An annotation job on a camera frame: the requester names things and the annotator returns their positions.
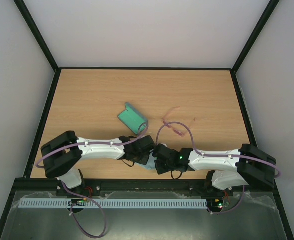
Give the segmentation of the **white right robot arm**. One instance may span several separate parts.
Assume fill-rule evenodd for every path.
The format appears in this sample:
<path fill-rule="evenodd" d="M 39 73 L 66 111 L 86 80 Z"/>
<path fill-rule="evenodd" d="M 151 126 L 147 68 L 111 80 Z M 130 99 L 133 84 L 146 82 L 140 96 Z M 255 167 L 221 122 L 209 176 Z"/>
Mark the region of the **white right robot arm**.
<path fill-rule="evenodd" d="M 251 186 L 272 191 L 275 185 L 276 159 L 251 144 L 229 151 L 201 151 L 182 148 L 180 151 L 158 144 L 153 150 L 155 169 L 159 175 L 208 170 L 205 191 L 216 196 L 223 190 Z"/>

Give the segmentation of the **pink transparent sunglasses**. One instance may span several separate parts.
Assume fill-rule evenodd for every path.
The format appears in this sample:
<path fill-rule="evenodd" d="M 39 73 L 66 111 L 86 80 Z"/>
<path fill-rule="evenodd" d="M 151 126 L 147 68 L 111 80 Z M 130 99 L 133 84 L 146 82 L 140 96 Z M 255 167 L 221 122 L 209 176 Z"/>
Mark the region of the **pink transparent sunglasses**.
<path fill-rule="evenodd" d="M 185 125 L 189 130 L 192 129 L 192 126 L 196 122 L 195 117 L 191 117 L 191 115 L 186 112 L 184 107 L 175 106 L 170 108 L 161 118 L 161 122 L 163 124 L 168 124 L 166 127 L 172 130 L 176 135 L 183 138 L 188 130 L 178 124 L 181 123 Z"/>

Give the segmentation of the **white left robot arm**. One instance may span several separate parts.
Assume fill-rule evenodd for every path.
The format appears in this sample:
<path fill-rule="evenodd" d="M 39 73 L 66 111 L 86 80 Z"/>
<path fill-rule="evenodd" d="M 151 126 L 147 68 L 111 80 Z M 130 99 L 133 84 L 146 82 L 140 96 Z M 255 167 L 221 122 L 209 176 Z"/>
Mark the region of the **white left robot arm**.
<path fill-rule="evenodd" d="M 36 167 L 44 169 L 48 179 L 61 180 L 68 189 L 83 184 L 82 173 L 75 165 L 82 160 L 126 160 L 146 166 L 156 144 L 151 136 L 120 136 L 110 140 L 77 137 L 66 131 L 41 147 L 42 158 Z"/>

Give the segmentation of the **grey green glasses case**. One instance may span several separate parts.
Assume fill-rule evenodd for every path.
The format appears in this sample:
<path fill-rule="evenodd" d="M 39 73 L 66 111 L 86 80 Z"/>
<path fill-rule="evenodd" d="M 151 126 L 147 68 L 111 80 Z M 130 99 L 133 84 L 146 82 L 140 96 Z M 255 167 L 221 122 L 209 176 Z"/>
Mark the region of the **grey green glasses case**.
<path fill-rule="evenodd" d="M 135 135 L 139 135 L 148 123 L 148 119 L 129 102 L 125 103 L 125 110 L 117 117 Z"/>

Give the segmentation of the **light blue cleaning cloth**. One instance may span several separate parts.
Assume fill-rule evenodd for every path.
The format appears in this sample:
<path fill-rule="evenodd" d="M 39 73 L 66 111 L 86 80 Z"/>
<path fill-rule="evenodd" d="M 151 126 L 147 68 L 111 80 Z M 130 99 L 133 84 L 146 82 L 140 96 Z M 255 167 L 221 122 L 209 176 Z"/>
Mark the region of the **light blue cleaning cloth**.
<path fill-rule="evenodd" d="M 138 159 L 134 165 L 140 166 L 146 170 L 155 170 L 156 158 L 153 156 L 155 148 L 143 146 L 139 149 Z"/>

